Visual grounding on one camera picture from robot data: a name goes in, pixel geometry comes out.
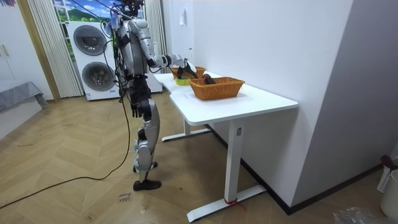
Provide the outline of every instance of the curtain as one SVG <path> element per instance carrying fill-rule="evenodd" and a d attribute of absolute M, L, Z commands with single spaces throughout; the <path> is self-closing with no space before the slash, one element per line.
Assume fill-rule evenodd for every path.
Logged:
<path fill-rule="evenodd" d="M 143 17 L 149 24 L 149 32 L 152 36 L 152 40 L 157 42 L 158 53 L 166 55 L 167 50 L 161 0 L 145 0 Z"/>
<path fill-rule="evenodd" d="M 83 95 L 52 0 L 27 0 L 61 98 Z"/>

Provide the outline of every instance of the humanoid robot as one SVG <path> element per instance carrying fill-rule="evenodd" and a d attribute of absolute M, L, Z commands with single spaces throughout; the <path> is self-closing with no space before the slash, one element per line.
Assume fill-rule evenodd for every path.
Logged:
<path fill-rule="evenodd" d="M 115 10 L 123 15 L 118 25 L 113 26 L 116 41 L 115 74 L 119 77 L 121 91 L 129 95 L 133 117 L 144 119 L 144 126 L 138 130 L 138 139 L 134 146 L 137 156 L 133 170 L 139 173 L 139 180 L 134 183 L 133 189 L 154 190 L 162 184 L 160 181 L 148 180 L 147 176 L 149 171 L 157 167 L 157 163 L 152 160 L 159 137 L 160 119 L 155 101 L 150 98 L 150 89 L 145 76 L 147 67 L 161 69 L 177 65 L 192 74 L 196 69 L 179 55 L 154 53 L 147 21 L 136 19 L 138 9 L 144 5 L 143 0 L 119 0 L 119 2 L 120 4 L 114 5 Z"/>

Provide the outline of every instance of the baseboard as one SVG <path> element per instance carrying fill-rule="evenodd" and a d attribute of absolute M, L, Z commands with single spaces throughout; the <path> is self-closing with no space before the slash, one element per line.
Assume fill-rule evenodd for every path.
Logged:
<path fill-rule="evenodd" d="M 213 135 L 220 141 L 220 143 L 222 143 L 222 145 L 225 146 L 225 148 L 228 148 L 228 143 L 226 141 L 224 141 L 224 139 L 210 125 L 206 124 L 206 127 L 213 133 Z M 363 172 L 362 174 L 359 174 L 351 179 L 348 179 L 339 185 L 336 185 L 336 186 L 334 186 L 334 187 L 332 187 L 332 188 L 330 188 L 330 189 L 328 189 L 310 199 L 305 200 L 304 202 L 298 203 L 297 205 L 290 207 L 281 199 L 281 197 L 277 193 L 274 192 L 274 190 L 242 158 L 241 158 L 241 165 L 253 176 L 253 178 L 259 184 L 261 184 L 267 190 L 267 193 L 272 197 L 272 199 L 275 200 L 275 202 L 281 207 L 281 209 L 283 209 L 283 211 L 287 215 L 291 215 L 295 212 L 298 212 L 301 209 L 303 209 L 317 201 L 320 201 L 323 198 L 325 198 L 325 197 L 349 186 L 350 184 L 357 182 L 357 181 L 361 180 L 362 178 L 374 173 L 375 171 L 378 171 L 379 169 L 383 168 L 382 164 L 379 164 L 379 165 Z"/>

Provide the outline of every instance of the cloth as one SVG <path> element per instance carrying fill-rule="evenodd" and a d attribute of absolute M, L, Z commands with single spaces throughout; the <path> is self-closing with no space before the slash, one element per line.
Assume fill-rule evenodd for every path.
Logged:
<path fill-rule="evenodd" d="M 0 81 L 0 111 L 16 105 L 30 97 L 36 97 L 42 108 L 48 107 L 43 93 L 32 82 L 24 80 Z"/>

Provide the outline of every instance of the washing machine door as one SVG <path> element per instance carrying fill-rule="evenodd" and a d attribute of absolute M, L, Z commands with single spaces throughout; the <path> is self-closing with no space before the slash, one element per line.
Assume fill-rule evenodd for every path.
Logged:
<path fill-rule="evenodd" d="M 106 91 L 114 85 L 112 69 L 102 62 L 92 62 L 86 65 L 81 73 L 81 78 L 88 87 L 96 91 Z"/>
<path fill-rule="evenodd" d="M 80 26 L 73 33 L 76 46 L 87 55 L 96 56 L 104 52 L 106 38 L 97 28 L 89 25 Z"/>

